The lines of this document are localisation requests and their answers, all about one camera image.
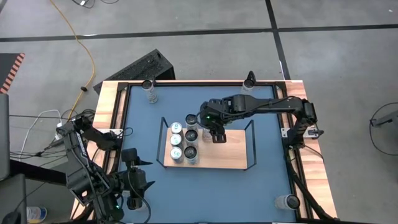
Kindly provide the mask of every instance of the black box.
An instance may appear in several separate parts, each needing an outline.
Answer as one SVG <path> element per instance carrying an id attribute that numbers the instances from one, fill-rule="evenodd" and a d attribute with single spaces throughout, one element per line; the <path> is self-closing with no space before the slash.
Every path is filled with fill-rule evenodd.
<path id="1" fill-rule="evenodd" d="M 175 80 L 173 65 L 157 50 L 136 60 L 106 80 Z M 102 82 L 93 88 L 100 94 Z"/>

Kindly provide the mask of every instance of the cylindrical container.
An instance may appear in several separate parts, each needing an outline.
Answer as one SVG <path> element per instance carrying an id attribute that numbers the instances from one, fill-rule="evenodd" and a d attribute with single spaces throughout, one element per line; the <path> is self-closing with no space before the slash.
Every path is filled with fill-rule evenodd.
<path id="1" fill-rule="evenodd" d="M 172 148 L 172 150 L 170 151 L 170 157 L 176 164 L 180 164 L 184 160 L 184 157 L 182 156 L 182 150 L 179 147 Z"/>
<path id="2" fill-rule="evenodd" d="M 185 142 L 187 146 L 198 148 L 198 133 L 195 130 L 188 130 L 185 133 Z"/>
<path id="3" fill-rule="evenodd" d="M 47 209 L 43 207 L 26 207 L 28 223 L 40 223 L 47 217 Z"/>
<path id="4" fill-rule="evenodd" d="M 181 139 L 184 139 L 184 132 L 182 131 L 182 125 L 180 123 L 174 122 L 170 128 L 172 130 L 172 134 L 179 134 Z"/>
<path id="5" fill-rule="evenodd" d="M 209 129 L 203 128 L 203 132 L 202 132 L 201 136 L 204 141 L 212 141 L 213 140 L 213 137 L 211 136 Z"/>
<path id="6" fill-rule="evenodd" d="M 170 137 L 170 143 L 173 147 L 179 147 L 182 149 L 182 138 L 179 134 L 172 134 Z"/>
<path id="7" fill-rule="evenodd" d="M 187 130 L 195 130 L 198 132 L 197 116 L 194 114 L 188 114 L 185 117 L 185 124 L 187 124 Z"/>
<path id="8" fill-rule="evenodd" d="M 241 94 L 250 95 L 253 89 L 254 82 L 252 80 L 245 80 L 242 84 Z"/>
<path id="9" fill-rule="evenodd" d="M 146 92 L 149 103 L 156 103 L 157 95 L 155 93 L 155 88 L 152 82 L 149 80 L 145 80 L 142 82 L 141 87 Z"/>
<path id="10" fill-rule="evenodd" d="M 185 148 L 184 156 L 187 158 L 187 161 L 192 165 L 198 162 L 198 151 L 193 146 L 188 146 Z"/>
<path id="11" fill-rule="evenodd" d="M 282 195 L 275 199 L 275 207 L 285 210 L 295 210 L 300 206 L 300 200 L 296 195 Z"/>

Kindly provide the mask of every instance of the orange and white warning stripe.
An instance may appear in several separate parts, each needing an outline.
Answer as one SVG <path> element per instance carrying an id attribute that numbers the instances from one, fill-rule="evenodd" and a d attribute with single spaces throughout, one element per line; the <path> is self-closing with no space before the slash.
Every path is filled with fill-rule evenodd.
<path id="1" fill-rule="evenodd" d="M 11 83 L 12 83 L 12 81 L 14 81 L 15 76 L 17 75 L 18 69 L 21 66 L 24 58 L 25 58 L 24 53 L 21 53 L 17 56 L 14 64 L 12 65 L 10 72 L 8 73 L 8 76 L 6 77 L 6 80 L 4 81 L 4 83 L 2 84 L 2 86 L 0 88 L 0 93 L 8 92 L 8 90 L 10 89 Z"/>

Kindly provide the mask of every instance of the concrete floor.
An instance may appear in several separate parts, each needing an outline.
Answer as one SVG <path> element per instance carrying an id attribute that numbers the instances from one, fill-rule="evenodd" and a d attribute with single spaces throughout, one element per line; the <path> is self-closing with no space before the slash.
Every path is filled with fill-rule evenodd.
<path id="1" fill-rule="evenodd" d="M 55 2 L 78 34 L 271 27 L 266 4 L 260 0 L 121 0 L 113 5 L 97 1 L 92 9 L 71 1 Z M 272 5 L 278 27 L 379 25 L 396 24 L 398 20 L 396 1 L 272 0 Z M 46 0 L 8 0 L 0 13 L 0 30 L 0 37 L 71 35 Z M 398 159 L 372 147 L 368 123 L 380 106 L 398 101 L 398 30 L 292 32 L 280 33 L 280 37 L 290 76 L 304 80 L 309 100 L 317 109 L 319 126 L 326 132 L 320 145 L 338 216 L 357 222 L 395 223 Z M 283 79 L 271 33 L 83 42 L 96 63 L 94 83 L 153 49 L 169 59 L 178 79 L 244 78 L 249 70 L 258 79 Z M 9 91 L 12 114 L 36 115 L 51 109 L 62 113 L 72 106 L 91 72 L 88 56 L 72 40 L 3 42 L 0 52 L 26 54 Z M 97 94 L 89 91 L 77 110 L 95 109 L 97 99 Z M 398 106 L 386 108 L 380 115 L 394 109 Z M 53 138 L 57 121 L 39 121 L 25 151 L 38 151 Z M 29 118 L 11 118 L 13 151 L 22 147 L 26 128 L 32 122 Z M 374 138 L 380 148 L 398 153 L 395 133 L 387 125 L 374 130 Z M 26 162 L 39 165 L 48 160 Z M 44 186 L 28 202 L 56 207 L 56 217 L 67 218 L 72 196 L 61 198 L 65 201 L 61 204 L 52 195 L 66 194 L 65 189 Z"/>

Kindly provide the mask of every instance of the wooden tray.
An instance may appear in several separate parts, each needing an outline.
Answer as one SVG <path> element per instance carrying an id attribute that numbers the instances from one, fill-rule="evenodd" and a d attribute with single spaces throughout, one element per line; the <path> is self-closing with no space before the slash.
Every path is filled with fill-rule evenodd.
<path id="1" fill-rule="evenodd" d="M 167 167 L 194 167 L 194 168 L 220 168 L 220 169 L 246 169 L 248 160 L 246 154 L 246 135 L 244 130 L 225 130 L 227 142 L 214 144 L 202 140 L 202 129 L 198 130 L 198 162 L 191 165 L 184 158 L 181 164 L 174 163 L 170 157 L 172 145 L 170 137 L 172 132 L 167 129 L 164 166 Z"/>

